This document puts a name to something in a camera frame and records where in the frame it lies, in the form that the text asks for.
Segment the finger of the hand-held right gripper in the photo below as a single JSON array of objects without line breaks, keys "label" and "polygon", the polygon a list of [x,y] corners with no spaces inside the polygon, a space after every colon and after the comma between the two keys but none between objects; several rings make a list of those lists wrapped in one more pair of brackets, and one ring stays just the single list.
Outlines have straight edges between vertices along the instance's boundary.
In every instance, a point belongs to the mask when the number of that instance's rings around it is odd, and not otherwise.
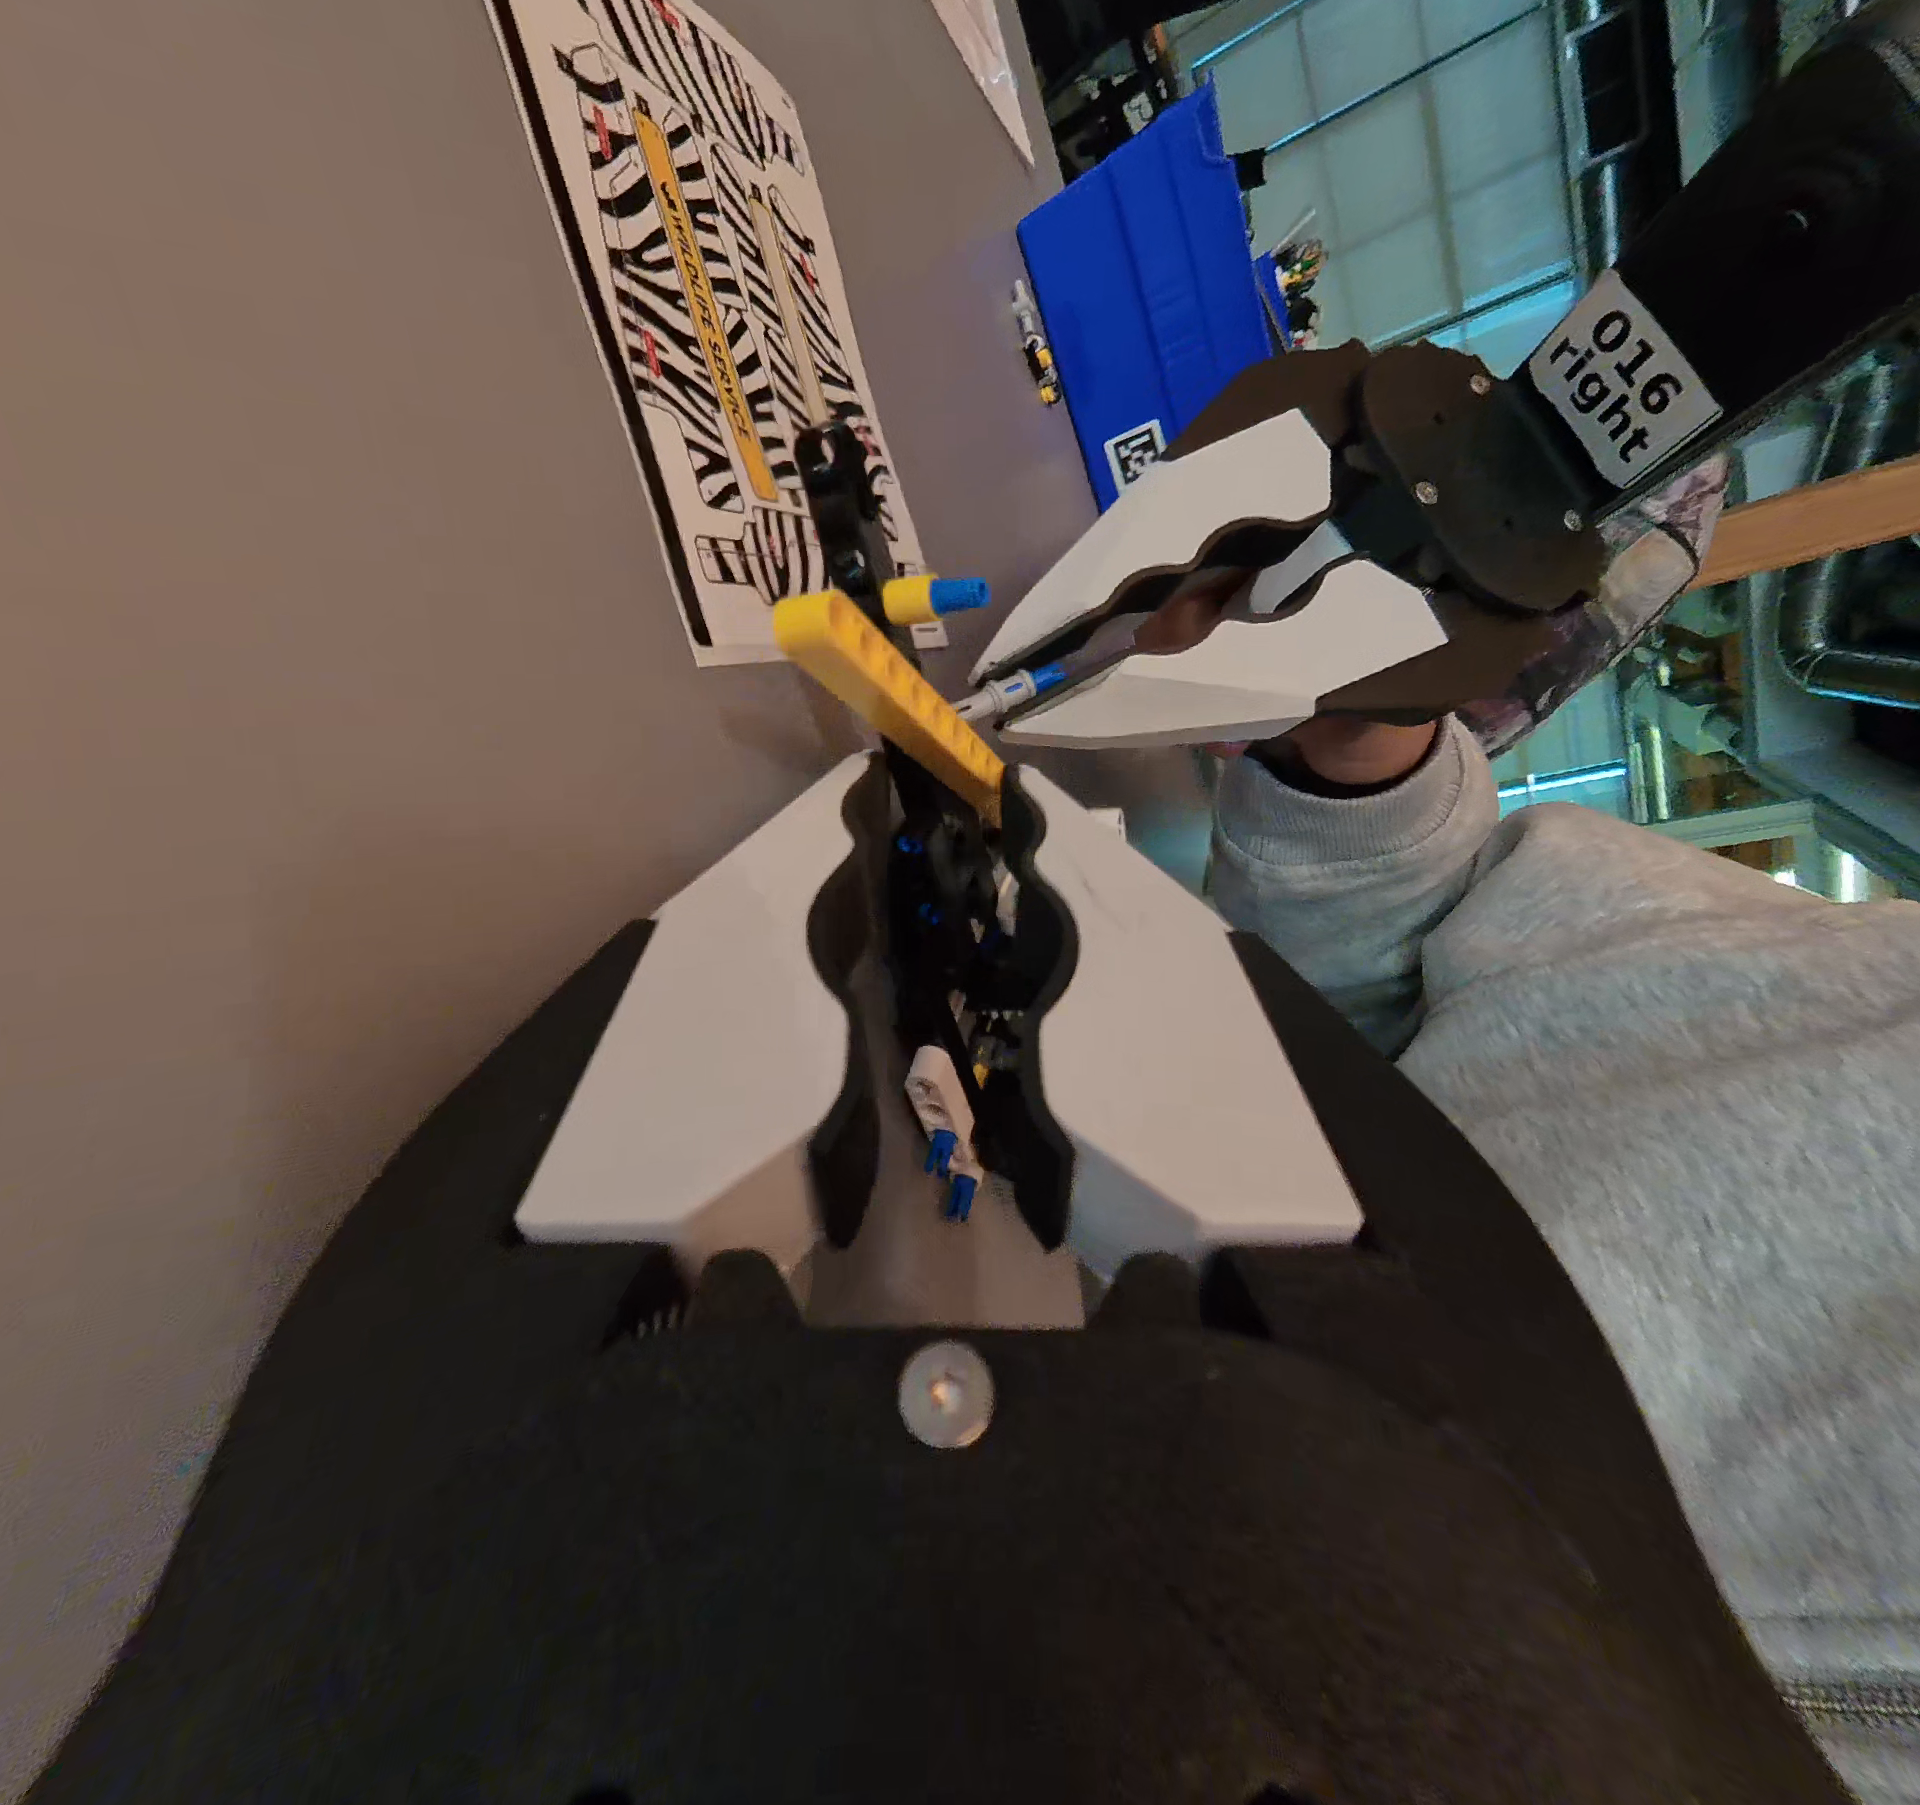
[{"label": "finger of the hand-held right gripper", "polygon": [[1019,599],[971,672],[1048,663],[1133,594],[1205,567],[1241,529],[1311,529],[1333,510],[1364,346],[1284,353],[1236,375]]},{"label": "finger of the hand-held right gripper", "polygon": [[1183,649],[1141,628],[1067,663],[1069,685],[997,737],[1079,750],[1281,737],[1326,697],[1439,653],[1449,631],[1433,594],[1354,551],[1297,551],[1253,575]]}]

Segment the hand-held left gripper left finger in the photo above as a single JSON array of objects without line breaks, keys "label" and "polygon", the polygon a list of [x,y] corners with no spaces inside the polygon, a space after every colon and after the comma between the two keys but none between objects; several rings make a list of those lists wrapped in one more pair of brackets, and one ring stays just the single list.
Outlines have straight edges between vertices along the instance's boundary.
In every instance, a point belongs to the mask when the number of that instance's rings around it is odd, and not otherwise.
[{"label": "hand-held left gripper left finger", "polygon": [[882,761],[839,763],[648,920],[515,1215],[533,1245],[849,1248],[879,1178],[853,1022]]}]

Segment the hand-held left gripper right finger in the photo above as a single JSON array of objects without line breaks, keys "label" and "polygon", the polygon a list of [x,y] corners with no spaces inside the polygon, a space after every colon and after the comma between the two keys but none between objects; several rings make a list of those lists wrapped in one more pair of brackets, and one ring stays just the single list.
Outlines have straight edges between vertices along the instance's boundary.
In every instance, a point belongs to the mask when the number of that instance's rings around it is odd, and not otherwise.
[{"label": "hand-held left gripper right finger", "polygon": [[1038,816],[1032,869],[1076,937],[1037,1029],[1069,1252],[1111,1280],[1141,1256],[1351,1245],[1363,1209],[1222,919],[1042,773],[1006,794]]}]

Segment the grey lego axle pin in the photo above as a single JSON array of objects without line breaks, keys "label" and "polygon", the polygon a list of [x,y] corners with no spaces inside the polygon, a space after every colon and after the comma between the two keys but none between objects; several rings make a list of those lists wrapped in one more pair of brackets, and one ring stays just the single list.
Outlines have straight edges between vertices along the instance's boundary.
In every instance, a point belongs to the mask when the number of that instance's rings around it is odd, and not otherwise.
[{"label": "grey lego axle pin", "polygon": [[952,703],[952,711],[969,725],[1000,722],[1028,704],[1069,685],[1070,666],[1053,663],[1006,672],[982,683],[977,691]]}]

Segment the black lego beam with holes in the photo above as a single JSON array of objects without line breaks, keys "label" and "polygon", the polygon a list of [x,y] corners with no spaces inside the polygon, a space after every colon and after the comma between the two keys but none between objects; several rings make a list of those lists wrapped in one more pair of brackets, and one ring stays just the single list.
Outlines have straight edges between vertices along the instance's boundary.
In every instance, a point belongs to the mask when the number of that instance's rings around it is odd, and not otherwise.
[{"label": "black lego beam with holes", "polygon": [[[913,639],[922,627],[892,627],[880,610],[882,584],[903,572],[884,541],[867,448],[843,423],[807,429],[798,440],[803,496],[826,575],[821,592],[855,599],[926,676]],[[998,1075],[1016,1073],[1031,996],[1016,973],[1019,886],[1003,850],[1006,765],[1000,826],[990,829],[966,801],[855,719],[876,737],[887,776],[876,806],[876,898],[899,1032],[906,1045],[945,1048],[979,1095]]]}]

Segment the person's right forearm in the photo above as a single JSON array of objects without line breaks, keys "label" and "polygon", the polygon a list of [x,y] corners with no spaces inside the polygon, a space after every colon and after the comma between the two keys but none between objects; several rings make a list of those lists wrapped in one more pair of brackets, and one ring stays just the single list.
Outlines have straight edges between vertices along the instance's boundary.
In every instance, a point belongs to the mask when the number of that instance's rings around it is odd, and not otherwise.
[{"label": "person's right forearm", "polygon": [[1216,769],[1208,895],[1397,1059],[1427,1015],[1429,934],[1472,890],[1500,806],[1476,737],[1439,720],[1429,761],[1372,794],[1288,770],[1286,737]]}]

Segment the person's right hand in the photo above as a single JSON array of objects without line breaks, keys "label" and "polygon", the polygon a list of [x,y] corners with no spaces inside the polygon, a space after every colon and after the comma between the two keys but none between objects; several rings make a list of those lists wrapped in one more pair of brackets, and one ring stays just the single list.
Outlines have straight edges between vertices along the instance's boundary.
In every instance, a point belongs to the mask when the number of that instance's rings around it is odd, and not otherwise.
[{"label": "person's right hand", "polygon": [[1318,715],[1286,734],[1288,770],[1330,786],[1329,794],[1372,794],[1420,770],[1440,726]]}]

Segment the blue plastic bin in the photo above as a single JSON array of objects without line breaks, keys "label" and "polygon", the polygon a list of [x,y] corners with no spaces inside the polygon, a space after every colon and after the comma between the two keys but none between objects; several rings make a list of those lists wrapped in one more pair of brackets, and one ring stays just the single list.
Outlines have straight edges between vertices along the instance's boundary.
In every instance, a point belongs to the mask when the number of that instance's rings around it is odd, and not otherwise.
[{"label": "blue plastic bin", "polygon": [[1100,510],[1273,354],[1216,104],[1200,85],[1019,225]]}]

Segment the grey sweatshirt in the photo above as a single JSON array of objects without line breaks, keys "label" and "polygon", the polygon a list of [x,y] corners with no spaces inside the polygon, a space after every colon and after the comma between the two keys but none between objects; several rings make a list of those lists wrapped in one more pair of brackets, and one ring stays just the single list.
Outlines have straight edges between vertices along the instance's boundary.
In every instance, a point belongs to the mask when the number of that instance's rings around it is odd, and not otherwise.
[{"label": "grey sweatshirt", "polygon": [[1916,903],[1559,802],[1472,841],[1404,1073],[1573,1275],[1788,1706],[1916,1802]]}]

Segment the zebra striped sticker sheet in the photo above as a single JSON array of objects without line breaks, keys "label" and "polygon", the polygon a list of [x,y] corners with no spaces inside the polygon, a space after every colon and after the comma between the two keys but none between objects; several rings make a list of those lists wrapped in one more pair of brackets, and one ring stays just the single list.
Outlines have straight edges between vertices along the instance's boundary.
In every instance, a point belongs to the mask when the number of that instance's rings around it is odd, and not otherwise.
[{"label": "zebra striped sticker sheet", "polygon": [[484,0],[700,669],[779,663],[826,588],[807,429],[867,453],[884,551],[929,560],[795,98],[698,0]]}]

